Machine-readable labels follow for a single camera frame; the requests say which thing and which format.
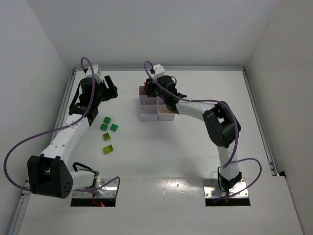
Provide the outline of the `red arch lego brick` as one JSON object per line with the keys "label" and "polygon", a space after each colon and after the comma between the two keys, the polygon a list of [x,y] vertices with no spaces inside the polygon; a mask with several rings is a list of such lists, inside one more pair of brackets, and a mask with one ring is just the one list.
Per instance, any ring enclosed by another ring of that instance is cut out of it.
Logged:
{"label": "red arch lego brick", "polygon": [[150,96],[150,92],[149,92],[149,84],[148,83],[144,83],[144,92],[145,94],[149,97]]}

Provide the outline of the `small green lego brick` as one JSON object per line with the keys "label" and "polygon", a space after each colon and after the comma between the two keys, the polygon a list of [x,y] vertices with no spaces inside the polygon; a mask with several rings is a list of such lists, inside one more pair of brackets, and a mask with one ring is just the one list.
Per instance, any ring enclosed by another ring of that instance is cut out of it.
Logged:
{"label": "small green lego brick", "polygon": [[103,122],[104,122],[105,124],[110,124],[111,118],[110,118],[110,117],[105,117],[105,118],[103,119]]}

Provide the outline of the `green and yellow lego stack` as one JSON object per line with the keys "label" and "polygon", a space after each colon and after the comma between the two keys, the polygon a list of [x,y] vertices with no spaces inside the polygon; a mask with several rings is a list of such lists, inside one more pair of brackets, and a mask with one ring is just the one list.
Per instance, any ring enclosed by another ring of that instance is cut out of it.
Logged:
{"label": "green and yellow lego stack", "polygon": [[103,152],[104,152],[104,154],[112,153],[113,152],[113,146],[112,145],[105,146],[103,148]]}

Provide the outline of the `orange lego brick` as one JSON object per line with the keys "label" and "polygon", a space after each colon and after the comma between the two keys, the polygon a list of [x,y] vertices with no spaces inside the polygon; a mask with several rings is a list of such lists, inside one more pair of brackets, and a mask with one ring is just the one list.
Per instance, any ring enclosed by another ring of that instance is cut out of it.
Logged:
{"label": "orange lego brick", "polygon": [[175,113],[168,110],[168,109],[159,109],[159,113],[160,114],[170,114],[170,115],[174,115]]}

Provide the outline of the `yellow-green lego brick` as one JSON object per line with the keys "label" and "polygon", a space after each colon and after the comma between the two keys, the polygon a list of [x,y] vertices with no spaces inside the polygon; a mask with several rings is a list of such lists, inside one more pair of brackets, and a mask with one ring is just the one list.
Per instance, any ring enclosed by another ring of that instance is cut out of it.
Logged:
{"label": "yellow-green lego brick", "polygon": [[104,139],[104,141],[110,140],[111,137],[110,137],[109,133],[104,133],[104,134],[103,134],[103,139]]}

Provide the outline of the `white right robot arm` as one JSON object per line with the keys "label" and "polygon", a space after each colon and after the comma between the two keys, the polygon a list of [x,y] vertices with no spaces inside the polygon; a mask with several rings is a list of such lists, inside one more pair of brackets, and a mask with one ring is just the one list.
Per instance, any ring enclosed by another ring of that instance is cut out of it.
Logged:
{"label": "white right robot arm", "polygon": [[168,75],[159,77],[156,83],[150,78],[146,79],[144,90],[148,97],[159,97],[169,111],[204,122],[209,138],[218,148],[220,188],[229,193],[242,179],[236,154],[241,126],[237,120],[233,120],[227,103],[191,101],[177,92],[176,83]]}

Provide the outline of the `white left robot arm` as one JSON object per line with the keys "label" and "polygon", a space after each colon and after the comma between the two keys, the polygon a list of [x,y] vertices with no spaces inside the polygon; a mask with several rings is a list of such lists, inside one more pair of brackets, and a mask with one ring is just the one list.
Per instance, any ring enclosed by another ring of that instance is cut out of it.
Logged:
{"label": "white left robot arm", "polygon": [[101,189],[98,171],[84,167],[70,172],[67,163],[82,134],[92,125],[103,101],[118,96],[110,76],[100,83],[83,78],[69,106],[65,129],[51,144],[27,162],[30,191],[33,194],[65,199],[71,191],[97,193]]}

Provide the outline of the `white divided storage box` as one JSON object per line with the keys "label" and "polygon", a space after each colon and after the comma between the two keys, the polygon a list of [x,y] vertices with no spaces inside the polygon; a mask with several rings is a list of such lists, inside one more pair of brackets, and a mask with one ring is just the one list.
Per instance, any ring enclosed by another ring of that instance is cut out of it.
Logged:
{"label": "white divided storage box", "polygon": [[167,109],[159,97],[147,97],[144,86],[139,87],[139,115],[142,122],[174,121],[176,114],[160,114],[159,109]]}

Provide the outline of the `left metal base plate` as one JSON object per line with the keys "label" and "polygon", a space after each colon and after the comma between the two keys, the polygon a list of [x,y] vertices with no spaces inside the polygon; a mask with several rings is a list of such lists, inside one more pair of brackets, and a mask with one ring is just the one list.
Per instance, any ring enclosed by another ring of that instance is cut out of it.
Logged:
{"label": "left metal base plate", "polygon": [[119,178],[105,179],[101,178],[96,181],[95,188],[80,189],[72,193],[72,199],[115,199],[119,190]]}

